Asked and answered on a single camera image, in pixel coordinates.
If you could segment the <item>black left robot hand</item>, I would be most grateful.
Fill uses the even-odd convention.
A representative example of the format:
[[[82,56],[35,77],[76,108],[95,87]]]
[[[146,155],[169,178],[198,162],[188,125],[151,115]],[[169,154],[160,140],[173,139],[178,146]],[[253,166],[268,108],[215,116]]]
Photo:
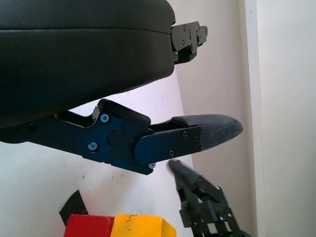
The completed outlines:
[[[148,116],[107,96],[170,76],[207,41],[165,0],[3,0],[0,139],[31,142],[148,175],[155,163],[242,133],[225,115]]]

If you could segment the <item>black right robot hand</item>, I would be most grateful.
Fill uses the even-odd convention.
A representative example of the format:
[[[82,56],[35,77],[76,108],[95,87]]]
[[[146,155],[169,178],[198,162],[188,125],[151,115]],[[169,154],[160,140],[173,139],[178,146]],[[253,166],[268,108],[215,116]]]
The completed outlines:
[[[193,236],[250,236],[239,228],[220,187],[212,185],[179,160],[169,160],[167,164],[174,174],[183,225],[185,228],[191,228]]]

